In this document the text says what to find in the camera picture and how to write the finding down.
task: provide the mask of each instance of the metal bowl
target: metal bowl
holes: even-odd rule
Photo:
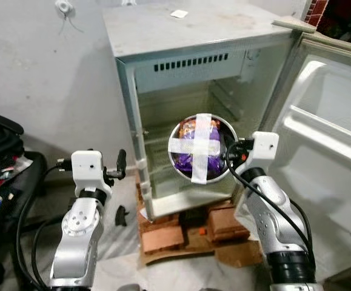
[[[196,115],[192,115],[192,116],[189,116],[189,117],[183,119],[182,122],[186,122],[186,121],[188,121],[190,119],[195,119],[195,118],[196,118]],[[226,134],[229,134],[235,141],[238,140],[237,134],[236,134],[235,130],[233,129],[233,127],[229,124],[229,122],[227,122],[225,119],[223,119],[223,118],[221,118],[219,116],[216,116],[216,115],[212,115],[212,119],[220,121],[220,128],[219,128],[220,135],[221,135],[222,132],[225,132]],[[178,123],[177,126],[171,132],[170,138],[178,138],[180,126],[181,126],[181,123]],[[185,179],[188,179],[189,181],[191,181],[192,180],[192,173],[182,172],[182,171],[180,171],[179,169],[177,169],[175,167],[175,159],[176,159],[175,155],[178,155],[178,154],[169,152],[169,158],[170,158],[171,165],[173,165],[173,168],[182,177],[184,177]],[[221,174],[219,176],[211,178],[211,179],[207,179],[207,184],[215,183],[215,182],[218,182],[218,181],[222,180],[226,176],[226,174],[228,174],[228,173],[229,173],[229,169],[225,165],[223,170],[222,170],[222,172],[221,172]]]

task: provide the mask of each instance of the red brick wall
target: red brick wall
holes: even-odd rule
[[[329,0],[312,0],[305,22],[317,26]]]

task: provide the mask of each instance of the refrigerator door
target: refrigerator door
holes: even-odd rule
[[[351,44],[304,34],[261,130],[279,134],[269,175],[310,220],[323,280],[351,267]]]

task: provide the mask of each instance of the black cable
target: black cable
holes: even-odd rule
[[[45,221],[44,223],[41,224],[41,226],[39,226],[39,228],[37,229],[36,233],[35,233],[35,237],[34,237],[34,241],[32,244],[32,251],[31,251],[31,266],[32,266],[32,270],[34,273],[35,278],[38,280],[38,283],[43,287],[43,288],[48,288],[45,284],[45,282],[43,281],[41,275],[39,274],[39,270],[38,270],[38,266],[36,265],[36,248],[38,246],[38,239],[39,236],[41,234],[42,229],[44,229],[46,226],[50,226],[52,224],[56,224],[58,222],[61,222],[62,219],[64,219],[64,215],[58,215],[52,219],[49,219],[47,221]]]
[[[35,199],[37,190],[39,190],[39,186],[40,184],[43,182],[44,178],[54,169],[57,169],[58,166],[54,166],[49,168],[46,172],[43,173],[41,179],[39,180],[38,185],[36,186],[36,189],[33,193],[31,193],[30,197],[28,198],[28,200],[25,202],[24,207],[22,209],[22,212],[20,214],[19,217],[19,221],[18,221],[18,229],[16,230],[16,239],[15,239],[15,250],[16,250],[16,256],[18,259],[18,263],[19,263],[19,268],[21,269],[22,274],[26,277],[26,279],[29,281],[29,283],[38,291],[49,291],[49,288],[44,288],[43,286],[40,286],[36,280],[31,276],[31,274],[28,272],[27,266],[25,265],[25,260],[24,260],[24,256],[23,256],[23,250],[21,247],[21,243],[20,243],[20,238],[22,235],[22,227],[23,224],[25,222],[25,219],[27,217],[28,211],[30,211],[31,206],[33,204],[33,201]]]
[[[302,239],[303,243],[305,244],[306,248],[307,248],[307,253],[310,256],[310,260],[311,263],[314,266],[315,269],[315,257],[314,257],[314,252],[313,249],[310,247],[310,243],[307,240],[306,236],[303,234],[302,230],[299,229],[299,227],[292,221],[291,218],[289,218],[289,216],[287,214],[285,214],[280,208],[279,206],[277,206],[273,201],[271,201],[268,197],[266,197],[263,193],[261,193],[258,189],[254,188],[254,186],[252,186],[251,184],[249,184],[245,179],[243,179],[240,175],[238,175],[235,171],[235,169],[231,166],[230,164],[230,160],[229,160],[229,153],[231,152],[231,150],[233,149],[233,147],[236,146],[236,144],[232,144],[228,147],[226,154],[225,154],[225,161],[226,164],[228,166],[228,169],[230,170],[230,172],[232,173],[232,175],[241,183],[243,183],[246,187],[248,187],[250,190],[252,190],[255,194],[257,194],[258,196],[260,196],[263,200],[265,200],[268,204],[270,204],[272,206],[272,208],[274,208],[281,216],[283,216],[283,218],[295,229],[295,231],[297,232],[297,234],[300,236],[300,238]]]
[[[310,247],[313,248],[313,236],[311,234],[309,219],[307,218],[307,215],[306,213],[304,213],[303,209],[298,205],[298,203],[296,203],[294,200],[291,200],[291,199],[290,199],[290,202],[292,205],[294,205],[296,209],[298,209],[299,213],[301,214],[304,221],[304,225],[306,227],[307,240],[309,241]]]

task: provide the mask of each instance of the black chair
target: black chair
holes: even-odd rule
[[[24,133],[22,126],[3,116],[0,116],[0,126],[16,135]],[[38,186],[41,182],[42,174],[47,170],[45,157],[41,153],[25,152],[24,155],[33,161],[31,166],[1,186],[1,191],[6,190],[7,187],[13,187],[18,189],[20,194],[12,200],[3,200],[0,206],[0,248],[4,243],[10,243],[13,268],[21,290],[26,289],[26,283],[15,255],[15,236],[19,216],[30,195],[34,192],[38,192],[37,195],[41,194],[41,189]],[[0,284],[2,283],[3,276],[4,269],[0,264]]]

